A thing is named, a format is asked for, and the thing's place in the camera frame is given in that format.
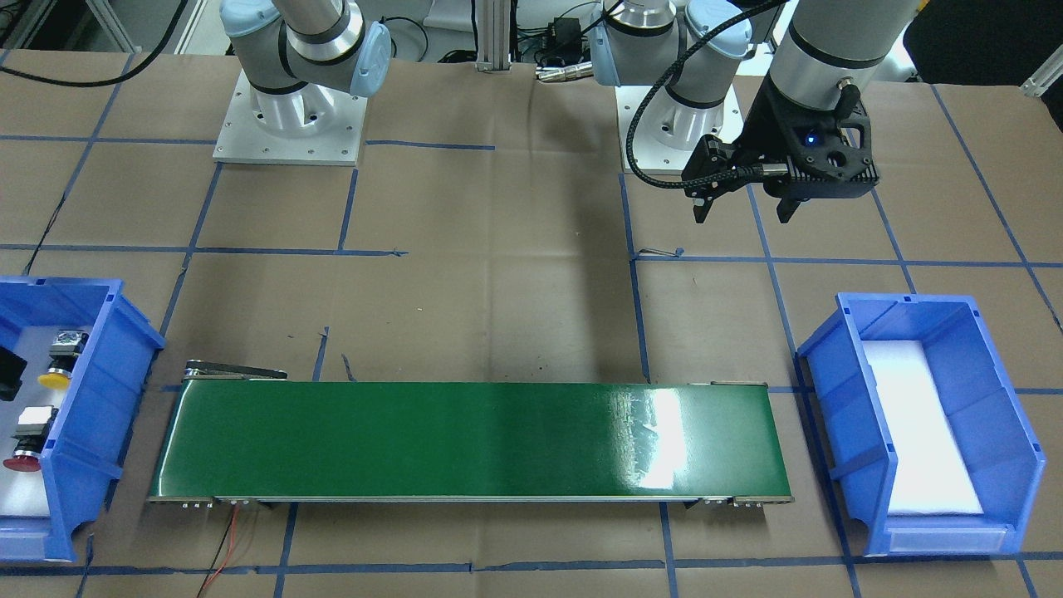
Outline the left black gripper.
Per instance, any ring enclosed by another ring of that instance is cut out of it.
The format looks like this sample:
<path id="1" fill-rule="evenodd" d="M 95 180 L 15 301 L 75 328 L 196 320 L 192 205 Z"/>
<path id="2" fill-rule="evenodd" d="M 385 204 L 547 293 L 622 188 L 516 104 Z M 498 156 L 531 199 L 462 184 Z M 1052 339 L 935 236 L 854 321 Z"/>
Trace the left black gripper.
<path id="1" fill-rule="evenodd" d="M 872 156 L 870 118 L 854 83 L 824 110 L 808 109 L 787 98 L 771 78 L 764 79 L 752 102 L 742 133 L 733 141 L 706 134 L 688 158 L 681 180 L 705 177 L 684 190 L 693 201 L 695 223 L 705 223 L 722 194 L 762 180 L 767 164 L 784 165 L 787 173 L 766 180 L 779 223 L 789 223 L 808 199 L 850 199 L 867 194 L 880 181 Z"/>

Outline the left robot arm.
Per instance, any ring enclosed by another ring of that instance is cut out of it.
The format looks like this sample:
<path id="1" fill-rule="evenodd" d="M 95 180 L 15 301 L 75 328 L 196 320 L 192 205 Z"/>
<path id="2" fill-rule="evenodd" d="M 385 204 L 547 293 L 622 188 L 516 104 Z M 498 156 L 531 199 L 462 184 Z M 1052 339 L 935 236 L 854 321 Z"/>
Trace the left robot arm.
<path id="1" fill-rule="evenodd" d="M 595 80 L 642 86 L 621 129 L 635 177 L 679 189 L 698 223 L 718 197 L 759 183 L 790 221 L 812 199 L 879 184 L 862 95 L 918 1 L 800 1 L 736 139 L 722 139 L 742 61 L 766 40 L 778 1 L 604 1 L 587 34 Z"/>

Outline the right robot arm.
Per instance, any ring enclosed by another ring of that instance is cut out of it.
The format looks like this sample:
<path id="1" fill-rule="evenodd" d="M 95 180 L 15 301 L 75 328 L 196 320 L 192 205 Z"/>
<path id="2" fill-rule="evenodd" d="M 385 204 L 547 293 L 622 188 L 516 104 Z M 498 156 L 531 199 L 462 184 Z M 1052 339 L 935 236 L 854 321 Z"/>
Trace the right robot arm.
<path id="1" fill-rule="evenodd" d="M 164 133 L 166 110 L 213 97 L 213 81 L 182 73 L 166 85 L 157 53 L 103 81 L 48 84 L 2 76 L 4 276 L 124 277 L 166 337 L 152 385 L 175 382 L 184 360 L 284 368 L 307 377 L 330 319 L 307 317 L 350 254 L 354 187 L 337 168 L 279 166 L 285 149 L 307 160 L 347 160 L 360 130 L 341 119 L 387 72 L 386 27 L 353 1 L 224 1 L 229 41 L 247 76 L 227 131 L 261 131 L 261 165 L 210 165 L 201 134 Z"/>

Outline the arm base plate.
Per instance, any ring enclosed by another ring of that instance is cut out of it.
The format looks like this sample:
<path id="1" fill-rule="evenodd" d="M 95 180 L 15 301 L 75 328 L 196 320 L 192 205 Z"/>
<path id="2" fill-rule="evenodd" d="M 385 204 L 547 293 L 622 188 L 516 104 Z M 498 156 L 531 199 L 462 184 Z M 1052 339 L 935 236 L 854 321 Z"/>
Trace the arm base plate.
<path id="1" fill-rule="evenodd" d="M 240 72 L 213 158 L 227 164 L 354 167 L 360 158 L 367 105 L 364 97 L 319 85 L 287 95 L 261 92 Z"/>
<path id="2" fill-rule="evenodd" d="M 635 130 L 632 151 L 648 175 L 680 175 L 702 136 L 714 134 L 733 141 L 742 131 L 739 101 L 729 87 L 721 105 L 694 109 L 680 105 L 667 90 L 658 91 Z"/>

